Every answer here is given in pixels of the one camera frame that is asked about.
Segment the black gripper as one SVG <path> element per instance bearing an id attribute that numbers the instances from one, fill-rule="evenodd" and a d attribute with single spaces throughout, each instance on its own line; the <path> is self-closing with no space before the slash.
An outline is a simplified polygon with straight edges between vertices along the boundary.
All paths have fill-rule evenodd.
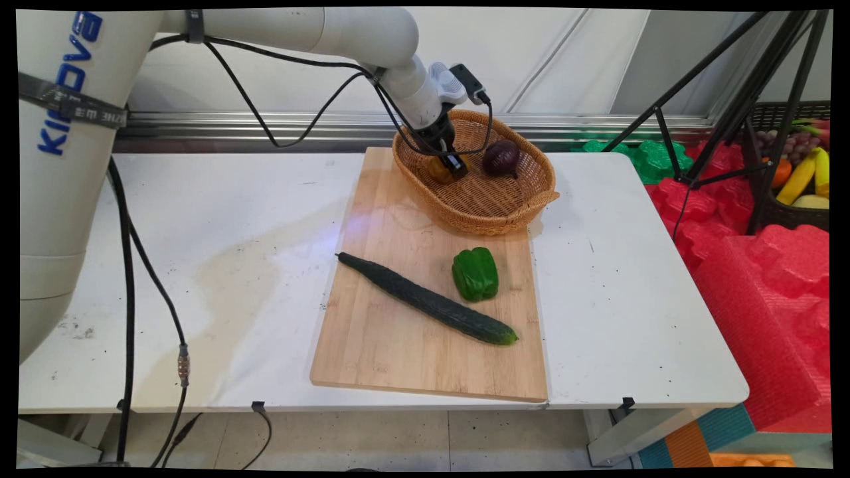
<path id="1" fill-rule="evenodd" d="M 438 118 L 428 127 L 416 130 L 416 147 L 419 154 L 447 154 L 449 157 L 435 157 L 435 181 L 438 183 L 453 183 L 456 178 L 468 174 L 466 156 L 458 154 L 454 147 L 456 131 L 448 111 L 442 111 Z"/>

